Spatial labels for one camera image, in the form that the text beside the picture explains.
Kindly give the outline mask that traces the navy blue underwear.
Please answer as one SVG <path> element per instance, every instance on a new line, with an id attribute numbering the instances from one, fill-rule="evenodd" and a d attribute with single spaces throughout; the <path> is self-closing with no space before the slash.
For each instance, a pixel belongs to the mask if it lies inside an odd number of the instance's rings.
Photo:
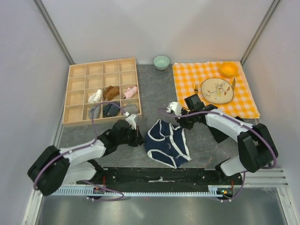
<path id="1" fill-rule="evenodd" d="M 144 146 L 148 157 L 173 169 L 191 160 L 184 129 L 163 120 L 146 133 Z"/>

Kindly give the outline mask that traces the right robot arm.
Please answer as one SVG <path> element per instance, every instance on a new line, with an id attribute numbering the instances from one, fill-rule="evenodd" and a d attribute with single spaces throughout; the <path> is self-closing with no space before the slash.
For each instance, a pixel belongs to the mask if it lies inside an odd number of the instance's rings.
<path id="1" fill-rule="evenodd" d="M 215 105 L 205 105 L 197 94 L 185 98 L 185 103 L 187 108 L 178 102 L 168 106 L 168 111 L 176 115 L 181 127 L 191 129 L 195 123 L 202 123 L 209 128 L 218 143 L 230 137 L 238 145 L 236 157 L 217 165 L 219 170 L 214 176 L 217 183 L 226 184 L 236 173 L 255 173 L 276 166 L 278 151 L 264 124 L 253 125 L 229 116 Z"/>

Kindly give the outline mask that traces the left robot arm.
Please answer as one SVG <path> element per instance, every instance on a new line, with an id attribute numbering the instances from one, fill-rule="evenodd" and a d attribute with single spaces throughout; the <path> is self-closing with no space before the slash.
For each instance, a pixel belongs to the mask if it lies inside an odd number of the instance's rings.
<path id="1" fill-rule="evenodd" d="M 145 139 L 137 125 L 118 120 L 111 129 L 87 143 L 62 149 L 54 145 L 47 147 L 29 168 L 27 175 L 33 181 L 33 188 L 48 196 L 66 181 L 72 167 L 112 154 L 124 144 L 137 147 L 145 144 Z"/>

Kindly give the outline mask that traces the striped navy rolled cloth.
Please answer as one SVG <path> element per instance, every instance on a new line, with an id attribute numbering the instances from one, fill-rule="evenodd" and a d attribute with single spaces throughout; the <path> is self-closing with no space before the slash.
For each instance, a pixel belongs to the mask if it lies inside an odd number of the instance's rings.
<path id="1" fill-rule="evenodd" d="M 109 117 L 115 117 L 120 112 L 120 103 L 119 102 L 112 102 L 108 103 L 103 106 L 103 117 L 109 118 Z"/>

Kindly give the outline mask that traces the beige decorated plate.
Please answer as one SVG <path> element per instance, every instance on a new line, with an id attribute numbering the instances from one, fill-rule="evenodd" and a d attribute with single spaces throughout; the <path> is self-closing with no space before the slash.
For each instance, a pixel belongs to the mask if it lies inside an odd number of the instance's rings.
<path id="1" fill-rule="evenodd" d="M 205 80 L 201 85 L 201 93 L 206 101 L 217 105 L 229 103 L 234 97 L 232 85 L 221 78 Z"/>

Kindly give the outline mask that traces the orange checkered tablecloth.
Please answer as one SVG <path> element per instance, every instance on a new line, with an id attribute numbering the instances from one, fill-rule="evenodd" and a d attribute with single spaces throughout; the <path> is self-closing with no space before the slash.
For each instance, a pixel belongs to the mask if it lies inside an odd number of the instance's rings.
<path id="1" fill-rule="evenodd" d="M 220 74 L 222 61 L 208 61 L 198 63 L 174 63 L 172 66 L 173 77 L 177 101 L 181 106 L 186 107 L 185 98 L 195 94 L 194 86 L 198 86 L 198 96 L 205 105 L 210 104 L 206 101 L 202 91 L 202 83 L 210 78 L 220 78 L 232 84 L 235 81 L 233 99 L 225 104 L 215 104 L 224 113 L 233 117 L 239 116 L 244 119 L 260 118 L 260 113 L 253 99 L 246 76 L 241 63 L 235 61 L 238 74 L 233 78 L 225 78 Z"/>

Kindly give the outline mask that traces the pink rolled cloth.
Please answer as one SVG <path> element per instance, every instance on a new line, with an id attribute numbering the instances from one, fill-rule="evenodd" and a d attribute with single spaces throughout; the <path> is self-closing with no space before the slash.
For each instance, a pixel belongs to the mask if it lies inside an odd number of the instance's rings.
<path id="1" fill-rule="evenodd" d="M 132 98 L 137 92 L 137 86 L 133 86 L 132 88 L 128 87 L 128 89 L 124 93 L 124 99 Z"/>

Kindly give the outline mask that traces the light grey rolled cloth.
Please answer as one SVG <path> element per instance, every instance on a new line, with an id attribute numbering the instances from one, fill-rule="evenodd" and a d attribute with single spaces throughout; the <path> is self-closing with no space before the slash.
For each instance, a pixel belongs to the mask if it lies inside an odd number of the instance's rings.
<path id="1" fill-rule="evenodd" d="M 100 118 L 100 111 L 101 111 L 101 107 L 100 106 L 96 106 L 93 105 L 90 109 L 89 109 L 89 119 L 99 119 Z"/>

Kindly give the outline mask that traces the brown rolled cloth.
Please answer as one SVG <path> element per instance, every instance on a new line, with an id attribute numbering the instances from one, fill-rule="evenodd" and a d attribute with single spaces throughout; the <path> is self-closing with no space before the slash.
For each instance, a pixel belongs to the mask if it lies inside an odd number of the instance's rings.
<path id="1" fill-rule="evenodd" d="M 110 101 L 113 98 L 115 98 L 117 95 L 119 95 L 119 87 L 118 86 L 109 86 L 106 88 L 103 92 L 104 99 L 106 101 Z"/>

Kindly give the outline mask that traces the gold knife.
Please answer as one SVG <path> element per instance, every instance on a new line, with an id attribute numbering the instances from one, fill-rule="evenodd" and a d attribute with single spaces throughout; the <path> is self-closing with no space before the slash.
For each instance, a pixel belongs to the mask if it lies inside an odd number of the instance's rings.
<path id="1" fill-rule="evenodd" d="M 234 78 L 233 81 L 232 81 L 232 84 L 231 84 L 232 90 L 233 90 L 233 91 L 234 91 L 234 89 L 235 89 L 235 84 L 236 84 L 236 79 Z"/>

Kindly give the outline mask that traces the white rolled cloth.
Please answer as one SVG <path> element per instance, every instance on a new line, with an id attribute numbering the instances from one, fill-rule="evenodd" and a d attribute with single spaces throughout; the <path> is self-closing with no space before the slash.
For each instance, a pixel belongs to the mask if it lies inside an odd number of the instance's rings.
<path id="1" fill-rule="evenodd" d="M 98 89 L 96 92 L 91 94 L 88 98 L 88 103 L 98 103 L 102 98 L 102 90 Z"/>

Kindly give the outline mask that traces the wooden compartment tray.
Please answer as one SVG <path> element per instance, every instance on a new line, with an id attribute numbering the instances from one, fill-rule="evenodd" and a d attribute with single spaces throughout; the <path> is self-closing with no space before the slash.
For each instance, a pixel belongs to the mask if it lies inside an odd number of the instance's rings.
<path id="1" fill-rule="evenodd" d="M 120 91 L 115 98 L 106 101 L 103 92 L 109 86 L 118 86 Z M 138 92 L 132 98 L 124 99 L 125 91 L 133 86 L 137 86 Z M 100 102 L 88 103 L 89 96 L 98 89 L 102 90 Z M 135 58 L 75 64 L 69 67 L 62 121 L 64 126 L 85 126 L 125 118 L 123 109 L 115 117 L 103 117 L 103 106 L 112 102 L 119 102 L 121 108 L 133 103 L 139 109 L 137 115 L 142 114 Z M 101 107 L 100 118 L 90 120 L 88 113 L 93 105 Z"/>

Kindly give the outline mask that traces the green ceramic bowl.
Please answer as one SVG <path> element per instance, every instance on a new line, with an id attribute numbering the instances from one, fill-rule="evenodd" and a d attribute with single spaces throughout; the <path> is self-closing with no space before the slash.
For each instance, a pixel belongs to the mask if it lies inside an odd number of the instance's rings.
<path id="1" fill-rule="evenodd" d="M 154 67 L 161 71 L 166 70 L 169 67 L 170 63 L 170 59 L 165 55 L 158 55 L 153 59 Z"/>

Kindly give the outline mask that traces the orange bowl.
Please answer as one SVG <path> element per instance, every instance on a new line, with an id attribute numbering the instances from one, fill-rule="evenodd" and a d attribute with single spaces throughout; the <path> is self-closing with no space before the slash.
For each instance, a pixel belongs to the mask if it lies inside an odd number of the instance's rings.
<path id="1" fill-rule="evenodd" d="M 230 78 L 238 74 L 238 67 L 234 62 L 223 62 L 220 64 L 219 71 L 222 76 Z"/>

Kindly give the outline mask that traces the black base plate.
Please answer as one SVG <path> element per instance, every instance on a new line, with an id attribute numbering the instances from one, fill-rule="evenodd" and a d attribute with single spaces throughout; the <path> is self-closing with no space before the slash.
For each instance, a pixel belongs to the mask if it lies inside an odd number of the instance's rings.
<path id="1" fill-rule="evenodd" d="M 202 187 L 242 184 L 240 173 L 227 177 L 218 170 L 204 168 L 107 167 L 98 169 L 88 181 L 99 185 L 103 184 L 108 188 L 126 187 L 129 184 L 133 184 L 134 187 L 144 187 L 148 183 L 199 185 Z"/>

